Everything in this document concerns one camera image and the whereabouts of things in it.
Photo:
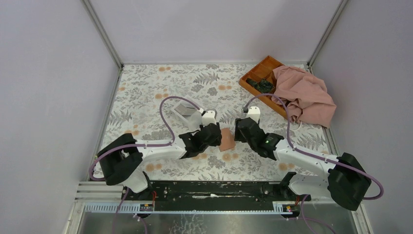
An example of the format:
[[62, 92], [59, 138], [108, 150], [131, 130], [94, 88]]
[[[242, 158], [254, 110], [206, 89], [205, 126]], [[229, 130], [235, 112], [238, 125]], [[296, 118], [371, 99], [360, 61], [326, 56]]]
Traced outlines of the tan leather card holder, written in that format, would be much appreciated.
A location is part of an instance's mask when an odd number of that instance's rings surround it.
[[229, 128], [223, 128], [221, 129], [221, 144], [219, 146], [220, 152], [224, 152], [227, 150], [231, 150], [235, 147], [235, 140], [234, 140], [234, 135], [231, 133]]

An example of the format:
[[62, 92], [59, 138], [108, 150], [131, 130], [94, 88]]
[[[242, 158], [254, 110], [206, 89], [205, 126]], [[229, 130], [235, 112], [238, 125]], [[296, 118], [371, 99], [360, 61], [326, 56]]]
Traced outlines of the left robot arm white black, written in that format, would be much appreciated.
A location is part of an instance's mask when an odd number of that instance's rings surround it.
[[108, 186], [121, 184], [132, 190], [139, 200], [151, 194], [150, 181], [139, 169], [143, 162], [160, 159], [186, 159], [198, 156], [209, 146], [221, 144], [219, 123], [203, 125], [199, 130], [180, 134], [173, 143], [158, 140], [138, 143], [132, 134], [123, 134], [97, 154], [97, 163], [103, 173], [102, 181]]

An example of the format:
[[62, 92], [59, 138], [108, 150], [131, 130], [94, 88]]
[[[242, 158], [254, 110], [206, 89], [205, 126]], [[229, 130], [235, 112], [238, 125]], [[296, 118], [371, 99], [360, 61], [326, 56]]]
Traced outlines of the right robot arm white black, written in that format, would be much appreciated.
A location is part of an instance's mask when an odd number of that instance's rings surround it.
[[293, 148], [281, 135], [265, 133], [250, 117], [236, 119], [235, 141], [247, 143], [261, 157], [311, 172], [311, 175], [289, 173], [282, 179], [279, 193], [287, 201], [297, 195], [312, 195], [330, 198], [341, 207], [355, 211], [372, 183], [352, 154], [336, 156], [306, 152], [301, 146]]

